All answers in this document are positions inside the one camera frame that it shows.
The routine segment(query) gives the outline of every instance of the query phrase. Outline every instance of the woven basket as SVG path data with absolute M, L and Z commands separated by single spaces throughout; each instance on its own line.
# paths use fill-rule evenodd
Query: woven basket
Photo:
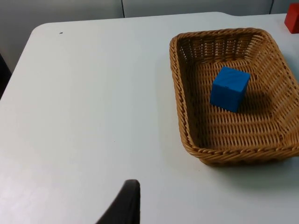
M 270 34 L 238 28 L 179 34 L 170 42 L 179 131 L 208 165 L 299 155 L 299 86 Z M 223 66 L 251 74 L 238 113 L 210 105 Z

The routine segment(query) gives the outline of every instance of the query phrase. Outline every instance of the blue cube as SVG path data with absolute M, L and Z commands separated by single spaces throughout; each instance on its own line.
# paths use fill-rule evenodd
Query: blue cube
M 223 67 L 213 82 L 210 103 L 237 112 L 249 79 L 249 73 Z

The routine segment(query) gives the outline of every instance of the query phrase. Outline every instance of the table surface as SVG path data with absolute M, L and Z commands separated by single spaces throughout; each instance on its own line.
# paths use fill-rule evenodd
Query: table surface
M 0 101 L 0 223 L 92 224 L 126 179 L 141 223 L 298 222 L 299 159 L 212 168 L 183 148 L 169 42 L 187 31 L 255 27 L 299 78 L 285 14 L 223 13 L 37 27 Z

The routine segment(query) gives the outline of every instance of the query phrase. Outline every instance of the white wall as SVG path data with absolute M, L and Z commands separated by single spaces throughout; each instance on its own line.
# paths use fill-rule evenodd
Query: white wall
M 201 12 L 269 14 L 271 4 L 272 0 L 123 0 L 125 17 Z
M 299 0 L 274 0 L 271 14 L 286 13 L 291 3 L 298 3 Z
M 13 71 L 35 27 L 121 17 L 121 0 L 0 0 L 0 54 Z

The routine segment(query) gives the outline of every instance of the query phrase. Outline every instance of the basket rim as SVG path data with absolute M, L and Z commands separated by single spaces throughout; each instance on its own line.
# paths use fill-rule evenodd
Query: basket rim
M 190 130 L 188 126 L 188 114 L 187 114 L 187 107 L 185 102 L 185 93 L 183 84 L 181 81 L 180 76 L 180 67 L 179 67 L 179 61 L 178 61 L 178 41 L 180 39 L 184 38 L 196 38 L 200 36 L 216 36 L 216 35 L 228 35 L 229 33 L 232 34 L 244 34 L 244 33 L 260 33 L 266 38 L 269 39 L 269 41 L 273 42 L 276 53 L 279 54 L 279 57 L 281 58 L 282 62 L 286 65 L 285 69 L 289 72 L 291 76 L 291 80 L 294 82 L 294 85 L 296 85 L 299 89 L 299 85 L 297 80 L 295 79 L 292 71 L 290 70 L 289 66 L 287 65 L 287 62 L 282 55 L 281 51 L 279 50 L 279 47 L 273 37 L 265 30 L 258 29 L 258 28 L 229 28 L 229 29 L 218 29 L 218 30 L 211 30 L 211 31 L 198 31 L 198 32 L 187 32 L 187 33 L 180 33 L 172 38 L 170 42 L 170 62 L 171 62 L 171 72 L 172 72 L 172 78 L 174 81 L 174 89 L 175 89 L 175 96 L 176 96 L 176 102 L 177 102 L 177 112 L 178 112 L 178 124 L 179 124 L 179 132 L 181 141 L 185 147 L 185 149 L 190 153 L 191 155 L 195 157 L 202 158 L 202 155 L 205 155 L 204 159 L 208 159 L 209 155 L 215 157 L 216 155 L 232 155 L 235 154 L 236 156 L 238 154 L 254 154 L 254 153 L 286 153 L 286 151 L 289 151 L 289 157 L 299 155 L 299 143 L 292 144 L 292 145 L 286 145 L 286 146 L 279 146 L 279 147 L 259 147 L 259 146 L 251 146 L 251 147 L 243 147 L 238 149 L 227 149 L 227 150 L 219 150 L 219 149 L 212 149 L 212 148 L 201 148 L 194 144 L 191 136 L 190 136 Z

